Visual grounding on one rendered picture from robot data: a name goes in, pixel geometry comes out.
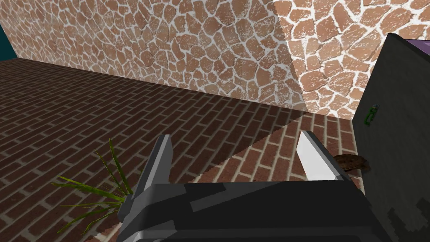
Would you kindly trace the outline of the brown round object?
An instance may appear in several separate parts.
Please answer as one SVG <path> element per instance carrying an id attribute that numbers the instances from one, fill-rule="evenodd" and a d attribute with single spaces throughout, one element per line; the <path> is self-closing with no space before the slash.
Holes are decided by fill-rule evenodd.
<path id="1" fill-rule="evenodd" d="M 365 158 L 353 154 L 341 154 L 333 157 L 344 171 L 369 170 L 369 164 Z"/>

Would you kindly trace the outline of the green grass plant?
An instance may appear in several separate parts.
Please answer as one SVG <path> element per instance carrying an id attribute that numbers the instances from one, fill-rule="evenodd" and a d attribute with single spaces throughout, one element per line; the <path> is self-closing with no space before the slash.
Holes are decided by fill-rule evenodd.
<path id="1" fill-rule="evenodd" d="M 113 162 L 117 168 L 117 172 L 121 178 L 121 182 L 118 181 L 117 177 L 114 175 L 114 173 L 112 172 L 112 170 L 109 168 L 108 163 L 104 160 L 104 158 L 95 150 L 95 153 L 98 155 L 98 157 L 100 157 L 100 159 L 102 160 L 105 168 L 107 169 L 111 179 L 113 180 L 114 184 L 112 185 L 115 189 L 119 190 L 121 192 L 121 194 L 115 193 L 115 192 L 110 192 L 108 189 L 104 188 L 104 189 L 100 189 L 100 188 L 96 188 L 96 187 L 92 187 L 89 186 L 87 184 L 83 184 L 80 183 L 78 181 L 74 181 L 72 179 L 68 179 L 66 177 L 63 176 L 58 176 L 58 178 L 61 178 L 65 181 L 67 181 L 67 183 L 51 183 L 52 185 L 56 186 L 56 187 L 70 187 L 82 192 L 88 192 L 94 195 L 98 195 L 101 197 L 105 197 L 108 199 L 113 200 L 112 202 L 97 202 L 97 203 L 84 203 L 84 204 L 77 204 L 77 205 L 69 205 L 69 207 L 83 207 L 83 208 L 96 208 L 96 207 L 101 207 L 101 209 L 98 210 L 92 210 L 89 212 L 86 212 L 82 215 L 79 215 L 77 218 L 73 219 L 72 221 L 68 222 L 64 227 L 62 227 L 61 229 L 59 229 L 57 231 L 57 234 L 62 233 L 63 231 L 65 231 L 66 229 L 68 229 L 70 226 L 72 226 L 74 223 L 81 221 L 89 216 L 92 216 L 94 214 L 99 214 L 99 213 L 104 213 L 106 212 L 105 215 L 103 215 L 102 217 L 99 217 L 98 219 L 90 222 L 84 232 L 82 233 L 83 235 L 87 234 L 87 232 L 93 227 L 93 225 L 97 222 L 99 222 L 100 220 L 103 220 L 104 218 L 108 217 L 109 215 L 118 212 L 120 210 L 120 207 L 125 203 L 126 197 L 128 195 L 132 195 L 134 192 L 132 191 L 127 178 L 122 170 L 121 164 L 118 160 L 118 157 L 115 154 L 115 149 L 114 146 L 112 144 L 111 139 L 109 139 L 109 149 L 110 149 L 110 153 L 112 155 L 113 158 Z"/>

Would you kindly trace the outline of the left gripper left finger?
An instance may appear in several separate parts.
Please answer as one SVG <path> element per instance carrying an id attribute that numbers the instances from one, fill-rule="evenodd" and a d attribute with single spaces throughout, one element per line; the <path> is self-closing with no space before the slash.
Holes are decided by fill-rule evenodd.
<path id="1" fill-rule="evenodd" d="M 151 185 L 168 183 L 172 159 L 173 146 L 171 135 L 160 135 L 150 153 L 131 198 L 136 198 Z"/>

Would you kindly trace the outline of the dark grey cabinet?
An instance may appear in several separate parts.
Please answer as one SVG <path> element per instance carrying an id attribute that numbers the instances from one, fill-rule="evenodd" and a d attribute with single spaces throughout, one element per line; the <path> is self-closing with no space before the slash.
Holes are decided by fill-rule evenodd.
<path id="1" fill-rule="evenodd" d="M 365 195 L 392 242 L 430 242 L 430 41 L 387 35 L 352 123 Z"/>

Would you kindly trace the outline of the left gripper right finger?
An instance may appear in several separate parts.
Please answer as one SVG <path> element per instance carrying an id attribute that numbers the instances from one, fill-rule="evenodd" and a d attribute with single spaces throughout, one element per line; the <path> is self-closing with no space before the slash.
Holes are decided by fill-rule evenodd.
<path id="1" fill-rule="evenodd" d="M 314 133 L 300 133 L 296 152 L 309 181 L 351 181 Z"/>

